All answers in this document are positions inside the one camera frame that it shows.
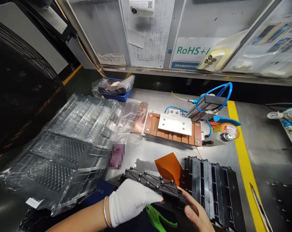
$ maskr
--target white glove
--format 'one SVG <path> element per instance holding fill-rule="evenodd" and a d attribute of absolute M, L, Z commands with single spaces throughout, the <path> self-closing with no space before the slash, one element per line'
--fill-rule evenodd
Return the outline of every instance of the white glove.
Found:
<path fill-rule="evenodd" d="M 150 188 L 126 179 L 109 197 L 109 214 L 113 228 L 139 215 L 146 205 L 163 201 L 163 197 Z"/>

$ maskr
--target metal table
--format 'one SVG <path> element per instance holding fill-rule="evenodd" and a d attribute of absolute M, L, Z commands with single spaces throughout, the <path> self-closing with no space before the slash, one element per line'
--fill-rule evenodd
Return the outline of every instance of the metal table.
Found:
<path fill-rule="evenodd" d="M 197 96 L 183 94 L 179 94 L 179 96 L 184 99 L 198 98 Z M 169 92 L 133 89 L 130 98 L 148 101 L 148 109 L 158 112 L 164 112 L 168 106 L 183 109 L 190 109 L 193 106 L 189 102 L 175 98 Z M 236 108 L 239 120 L 243 124 L 241 128 L 262 204 L 273 231 L 282 231 L 285 225 L 283 221 L 278 220 L 280 212 L 273 203 L 273 199 L 270 198 L 270 182 L 278 180 L 282 183 L 292 184 L 292 151 L 281 150 L 281 148 L 289 146 L 289 140 L 280 122 L 269 120 L 266 117 L 270 110 L 265 106 L 236 102 Z M 220 115 L 229 117 L 227 107 L 220 111 Z M 203 159 L 208 159 L 211 163 L 219 163 L 221 166 L 230 166 L 236 172 L 246 230 L 247 232 L 256 231 L 247 199 L 248 193 L 246 193 L 244 187 L 235 141 L 222 146 L 200 147 L 199 151 Z M 159 175 L 154 160 L 171 152 L 175 153 L 182 166 L 184 165 L 184 157 L 198 156 L 196 149 L 183 148 L 174 144 L 143 138 L 138 143 L 127 144 L 121 169 L 110 168 L 105 180 L 118 185 L 117 179 L 130 166 L 141 171 L 147 170 L 153 175 Z"/>

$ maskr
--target paper document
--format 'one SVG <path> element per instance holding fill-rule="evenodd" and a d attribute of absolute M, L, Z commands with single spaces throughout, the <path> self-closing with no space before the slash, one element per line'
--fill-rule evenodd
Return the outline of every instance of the paper document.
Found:
<path fill-rule="evenodd" d="M 126 65 L 126 60 L 123 54 L 97 54 L 100 63 L 102 64 L 116 64 L 116 65 Z"/>
<path fill-rule="evenodd" d="M 211 48 L 224 38 L 177 39 L 171 69 L 196 70 Z"/>
<path fill-rule="evenodd" d="M 129 0 L 120 0 L 132 66 L 163 68 L 174 2 L 175 0 L 156 0 L 154 2 L 153 17 L 136 17 L 132 16 Z M 133 39 L 136 45 L 133 45 L 131 32 L 128 30 L 128 25 L 131 24 L 129 22 L 131 17 L 134 18 L 135 22 L 139 18 L 147 19 L 143 48 L 141 46 L 143 43 L 142 37 L 137 41 L 138 38 L 135 36 Z M 145 28 L 144 21 L 138 23 L 136 27 Z"/>
<path fill-rule="evenodd" d="M 128 15 L 127 42 L 137 47 L 144 48 L 148 17 L 134 17 Z"/>
<path fill-rule="evenodd" d="M 132 15 L 152 17 L 155 11 L 155 0 L 130 0 Z"/>

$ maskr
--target silver bangle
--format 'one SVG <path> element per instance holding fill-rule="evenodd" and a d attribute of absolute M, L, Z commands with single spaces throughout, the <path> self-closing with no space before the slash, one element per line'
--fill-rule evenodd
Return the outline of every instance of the silver bangle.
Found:
<path fill-rule="evenodd" d="M 107 217 L 106 217 L 106 211 L 105 211 L 105 200 L 106 200 L 106 198 L 107 198 L 107 196 L 104 198 L 104 201 L 103 201 L 104 218 L 105 218 L 105 222 L 106 222 L 107 226 L 109 228 L 111 228 L 110 224 L 107 221 Z"/>

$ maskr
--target orange tag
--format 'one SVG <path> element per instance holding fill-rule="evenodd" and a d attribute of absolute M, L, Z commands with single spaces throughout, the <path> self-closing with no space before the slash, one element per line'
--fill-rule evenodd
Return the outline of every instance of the orange tag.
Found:
<path fill-rule="evenodd" d="M 173 152 L 155 160 L 155 163 L 163 179 L 173 180 L 179 186 L 182 167 Z"/>

